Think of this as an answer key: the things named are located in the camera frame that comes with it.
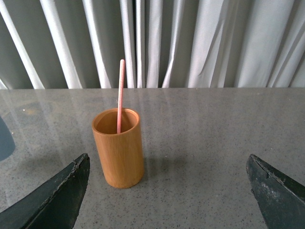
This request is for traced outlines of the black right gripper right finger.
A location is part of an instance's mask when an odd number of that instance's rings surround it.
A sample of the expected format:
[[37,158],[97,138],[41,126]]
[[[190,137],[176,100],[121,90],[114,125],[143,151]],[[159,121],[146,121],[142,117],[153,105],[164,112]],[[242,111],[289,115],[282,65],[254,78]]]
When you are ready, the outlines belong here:
[[252,193],[269,229],[305,227],[305,187],[254,154],[246,171]]

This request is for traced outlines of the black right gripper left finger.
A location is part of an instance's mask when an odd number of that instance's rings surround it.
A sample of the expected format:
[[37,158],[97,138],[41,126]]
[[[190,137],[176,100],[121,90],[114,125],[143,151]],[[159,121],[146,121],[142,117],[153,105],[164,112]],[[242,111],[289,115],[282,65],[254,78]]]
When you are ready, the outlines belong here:
[[79,215],[90,174],[82,154],[30,194],[1,212],[2,229],[72,229]]

